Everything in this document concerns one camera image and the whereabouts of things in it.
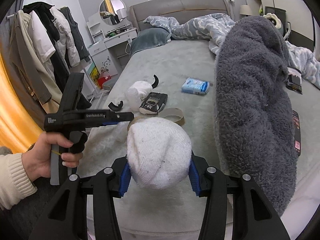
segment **white knit ball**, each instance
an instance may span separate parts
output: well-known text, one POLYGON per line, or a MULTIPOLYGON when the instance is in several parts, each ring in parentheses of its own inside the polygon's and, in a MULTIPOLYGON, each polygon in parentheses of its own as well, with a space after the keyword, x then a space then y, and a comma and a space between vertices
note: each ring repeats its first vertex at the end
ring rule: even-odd
POLYGON ((167 188, 188 175, 191 140, 172 121, 141 119, 129 129, 127 158, 132 177, 140 187, 167 188))

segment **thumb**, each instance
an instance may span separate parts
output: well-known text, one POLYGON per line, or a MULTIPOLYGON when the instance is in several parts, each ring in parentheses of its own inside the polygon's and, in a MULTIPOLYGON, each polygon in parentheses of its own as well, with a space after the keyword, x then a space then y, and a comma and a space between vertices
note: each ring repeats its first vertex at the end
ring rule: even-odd
POLYGON ((45 141, 47 144, 58 144, 65 148, 70 148, 73 145, 72 141, 64 137, 62 133, 57 132, 46 132, 45 141))

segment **blue and white patterned blanket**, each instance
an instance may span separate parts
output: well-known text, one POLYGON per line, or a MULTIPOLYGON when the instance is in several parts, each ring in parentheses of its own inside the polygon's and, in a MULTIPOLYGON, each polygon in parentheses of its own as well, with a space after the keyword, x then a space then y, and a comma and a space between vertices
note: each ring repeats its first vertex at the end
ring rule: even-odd
POLYGON ((301 76, 320 89, 320 62, 316 60, 313 52, 304 47, 297 47, 285 41, 289 50, 290 65, 301 72, 301 76))
POLYGON ((216 55, 227 33, 235 25, 230 16, 224 13, 193 18, 182 25, 174 17, 163 16, 149 16, 143 22, 166 29, 175 40, 210 40, 209 49, 216 55))

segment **lampshade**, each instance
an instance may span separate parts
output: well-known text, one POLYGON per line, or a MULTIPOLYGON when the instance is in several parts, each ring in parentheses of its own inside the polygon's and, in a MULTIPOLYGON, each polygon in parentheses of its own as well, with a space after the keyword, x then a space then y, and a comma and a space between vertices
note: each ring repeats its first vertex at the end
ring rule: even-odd
POLYGON ((124 18, 126 18, 128 16, 127 15, 127 10, 125 8, 119 9, 119 10, 117 10, 117 15, 119 17, 119 20, 120 19, 124 19, 124 18))
POLYGON ((253 15, 250 6, 246 5, 246 4, 240 6, 240 14, 241 15, 253 15))

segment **bed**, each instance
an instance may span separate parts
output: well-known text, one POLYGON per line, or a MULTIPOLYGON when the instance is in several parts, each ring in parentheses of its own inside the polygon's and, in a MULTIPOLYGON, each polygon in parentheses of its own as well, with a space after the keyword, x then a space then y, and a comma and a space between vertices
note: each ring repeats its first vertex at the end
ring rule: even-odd
MULTIPOLYGON (((211 13, 229 13, 225 0, 152 0, 130 7, 130 20, 138 30, 150 28, 143 20, 149 15, 171 16, 182 24, 193 17, 211 13)), ((128 111, 124 92, 135 81, 153 82, 153 75, 159 78, 155 92, 168 94, 166 107, 177 107, 184 112, 184 130, 190 136, 193 151, 205 157, 209 165, 220 167, 213 136, 213 89, 207 95, 198 96, 181 93, 186 78, 193 77, 215 83, 215 56, 208 49, 208 41, 171 41, 158 47, 137 52, 132 56, 123 73, 113 87, 103 108, 110 102, 124 101, 122 111, 128 111)), ((320 199, 320 91, 307 81, 302 83, 303 95, 286 90, 292 102, 292 109, 300 116, 302 153, 297 166, 297 188, 285 210, 282 221, 291 239, 304 230, 315 213, 320 199)), ((84 158, 78 173, 80 176, 96 174, 110 166, 114 159, 125 156, 125 143, 115 137, 115 127, 92 129, 84 158)), ((197 239, 204 214, 206 199, 198 198, 192 192, 188 178, 175 188, 161 191, 140 189, 131 181, 124 198, 115 199, 115 207, 123 239, 197 239)), ((88 232, 94 235, 92 199, 87 205, 88 232)), ((228 204, 226 240, 232 234, 232 207, 228 204)))

